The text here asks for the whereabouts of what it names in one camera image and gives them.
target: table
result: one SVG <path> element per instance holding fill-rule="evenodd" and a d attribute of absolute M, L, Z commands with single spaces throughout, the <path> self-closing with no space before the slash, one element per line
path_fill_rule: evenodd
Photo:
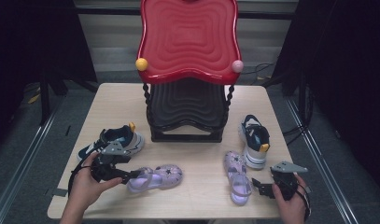
<path fill-rule="evenodd" d="M 143 149 L 127 164 L 118 164 L 125 171 L 142 166 L 155 168 L 173 163 L 184 174 L 181 184 L 173 189 L 152 189 L 133 194 L 119 185 L 102 194 L 89 207 L 84 218 L 125 219 L 215 219 L 215 218 L 278 218 L 275 200 L 253 191 L 244 206 L 235 205 L 230 196 L 228 178 L 223 168 L 227 151 L 242 152 L 245 143 L 239 138 L 237 127 L 247 114 L 255 115 L 271 136 L 266 168 L 247 169 L 247 177 L 261 183 L 272 183 L 269 167 L 281 161 L 292 161 L 266 90 L 259 86 L 235 86 L 230 115 L 221 143 L 154 143 L 146 119 L 146 103 L 142 84 L 105 83 L 99 88 L 85 119 L 73 152 L 59 183 L 67 189 L 71 171 L 77 165 L 79 150 L 98 139 L 103 129 L 116 129 L 133 121 L 136 131 L 143 134 Z M 196 131 L 182 127 L 181 133 Z M 66 197 L 53 197 L 48 210 L 50 218 L 60 218 Z"/>

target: human hand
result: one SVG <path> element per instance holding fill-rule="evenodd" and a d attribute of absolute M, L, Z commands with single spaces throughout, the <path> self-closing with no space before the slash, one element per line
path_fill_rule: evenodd
<path fill-rule="evenodd" d="M 97 182 L 91 176 L 91 164 L 99 153 L 92 153 L 82 164 L 74 178 L 66 207 L 64 208 L 61 223 L 81 223 L 85 210 L 97 201 L 100 195 L 122 182 L 121 177 L 108 180 L 103 183 Z"/>
<path fill-rule="evenodd" d="M 300 176 L 295 175 L 295 177 L 298 180 L 298 184 L 303 186 L 303 188 L 299 186 L 297 190 L 302 195 L 304 195 L 306 183 Z M 276 198 L 277 206 L 279 207 L 280 217 L 283 223 L 303 224 L 305 222 L 304 217 L 306 211 L 306 206 L 304 204 L 303 198 L 301 198 L 300 195 L 298 195 L 297 193 L 294 193 L 294 195 L 289 201 L 285 201 L 282 192 L 280 191 L 280 188 L 275 183 L 273 183 L 272 185 L 272 190 L 274 192 L 274 197 Z"/>

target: stacked stools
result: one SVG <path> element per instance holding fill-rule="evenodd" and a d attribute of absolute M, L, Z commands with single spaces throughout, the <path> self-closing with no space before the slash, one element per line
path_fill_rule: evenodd
<path fill-rule="evenodd" d="M 236 0 L 142 0 L 141 15 L 136 67 L 152 141 L 220 142 L 243 69 Z M 170 132 L 185 125 L 202 132 Z"/>

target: black and white sneaker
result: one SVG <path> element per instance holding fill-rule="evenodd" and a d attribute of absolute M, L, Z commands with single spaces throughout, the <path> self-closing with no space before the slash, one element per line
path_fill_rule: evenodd
<path fill-rule="evenodd" d="M 261 170 L 265 166 L 266 152 L 268 151 L 269 134 L 254 115 L 246 115 L 238 128 L 240 138 L 246 143 L 246 165 Z"/>
<path fill-rule="evenodd" d="M 124 125 L 119 129 L 102 130 L 97 141 L 78 152 L 77 159 L 82 161 L 93 151 L 106 152 L 109 155 L 133 156 L 143 148 L 145 143 L 144 137 L 136 133 L 134 129 L 134 124 L 130 122 L 129 125 Z"/>

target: purple jelly sandal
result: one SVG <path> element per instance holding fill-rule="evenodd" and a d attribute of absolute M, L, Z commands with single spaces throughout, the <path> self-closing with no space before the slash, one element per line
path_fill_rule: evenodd
<path fill-rule="evenodd" d="M 158 166 L 155 170 L 149 167 L 138 169 L 141 171 L 137 178 L 129 180 L 128 190 L 133 193 L 149 189 L 170 189 L 177 186 L 183 179 L 181 169 L 172 164 Z"/>
<path fill-rule="evenodd" d="M 237 205 L 245 205 L 251 194 L 251 185 L 246 177 L 245 158 L 237 152 L 228 152 L 224 158 L 224 168 L 230 180 L 231 198 Z"/>

